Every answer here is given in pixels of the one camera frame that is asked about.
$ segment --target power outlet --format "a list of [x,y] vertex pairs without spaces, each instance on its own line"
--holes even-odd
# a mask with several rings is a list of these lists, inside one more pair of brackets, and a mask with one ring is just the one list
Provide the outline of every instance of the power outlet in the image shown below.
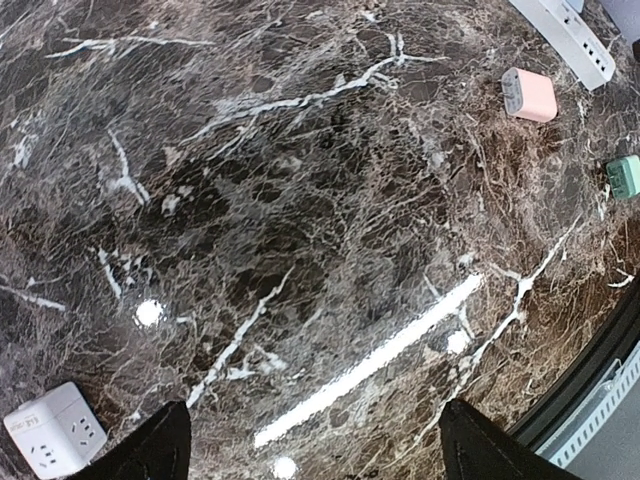
[[57,420],[82,456],[95,456],[106,442],[107,435],[85,402],[63,410]]
[[42,480],[82,470],[107,441],[106,433],[73,383],[25,403],[8,415],[4,424]]
[[53,471],[57,468],[58,458],[56,452],[51,445],[46,443],[32,444],[29,450],[29,457],[44,470]]
[[615,61],[566,0],[509,0],[592,91],[613,78]]

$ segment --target marble floor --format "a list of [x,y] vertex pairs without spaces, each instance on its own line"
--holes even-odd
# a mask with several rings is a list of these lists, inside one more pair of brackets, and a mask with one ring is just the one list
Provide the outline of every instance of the marble floor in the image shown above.
[[584,18],[594,93],[506,0],[0,0],[0,414],[72,380],[110,445],[188,399],[193,480],[442,478],[443,402],[512,424],[640,260]]

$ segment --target white power adapter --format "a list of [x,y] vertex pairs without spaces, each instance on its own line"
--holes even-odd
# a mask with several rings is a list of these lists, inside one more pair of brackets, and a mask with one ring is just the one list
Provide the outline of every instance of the white power adapter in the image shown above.
[[615,61],[566,0],[509,0],[569,65],[587,90],[607,83]]
[[107,442],[105,431],[71,382],[20,406],[4,425],[42,480],[82,470]]

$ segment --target pink power adapter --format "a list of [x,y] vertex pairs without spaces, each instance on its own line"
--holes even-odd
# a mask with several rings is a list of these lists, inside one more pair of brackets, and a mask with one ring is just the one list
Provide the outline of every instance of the pink power adapter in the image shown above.
[[504,105],[509,115],[547,123],[558,115],[558,104],[549,77],[511,68],[502,76]]

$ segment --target dark marble surface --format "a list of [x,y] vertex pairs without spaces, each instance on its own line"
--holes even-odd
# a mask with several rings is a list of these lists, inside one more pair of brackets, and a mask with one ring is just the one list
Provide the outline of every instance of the dark marble surface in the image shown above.
[[[506,0],[1,0],[0,414],[73,380],[111,444],[191,398],[196,480],[438,478],[442,401],[513,422],[639,260],[601,168],[638,149],[637,67],[584,16],[619,67],[593,94]],[[512,66],[557,120],[506,117]]]

